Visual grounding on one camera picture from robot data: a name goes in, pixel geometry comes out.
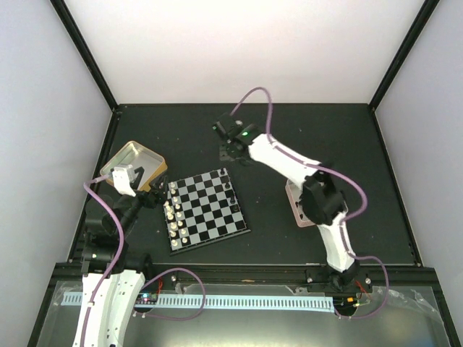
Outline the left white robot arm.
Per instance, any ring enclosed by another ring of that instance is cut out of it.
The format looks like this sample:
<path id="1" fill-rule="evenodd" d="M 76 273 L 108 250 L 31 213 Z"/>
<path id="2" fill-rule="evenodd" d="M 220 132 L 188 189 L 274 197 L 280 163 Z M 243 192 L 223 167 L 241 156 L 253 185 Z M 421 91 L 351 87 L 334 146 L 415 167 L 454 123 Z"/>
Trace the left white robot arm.
<path id="1" fill-rule="evenodd" d="M 153 209 L 166 201 L 167 175 L 162 173 L 134 196 L 116 202 L 90 195 L 85 206 L 85 241 L 82 251 L 82 303 L 74 346 L 122 346 L 141 288 L 150 287 L 156 272 L 147 253 L 131 254 L 125 239 L 143 208 Z"/>

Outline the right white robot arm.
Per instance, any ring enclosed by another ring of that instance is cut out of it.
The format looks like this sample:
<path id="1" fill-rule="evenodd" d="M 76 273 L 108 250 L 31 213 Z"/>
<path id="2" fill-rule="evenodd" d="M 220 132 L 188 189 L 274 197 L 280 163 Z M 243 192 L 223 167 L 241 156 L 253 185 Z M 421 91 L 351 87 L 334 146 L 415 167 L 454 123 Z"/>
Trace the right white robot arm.
<path id="1" fill-rule="evenodd" d="M 212 129 L 224 143 L 226 155 L 233 160 L 262 163 L 289 183 L 287 189 L 296 214 L 315 224 L 326 249 L 327 279 L 333 290 L 346 291 L 355 282 L 358 261 L 347 233 L 348 208 L 344 193 L 331 175 L 316 160 L 282 145 L 254 124 L 244 127 L 224 114 Z"/>

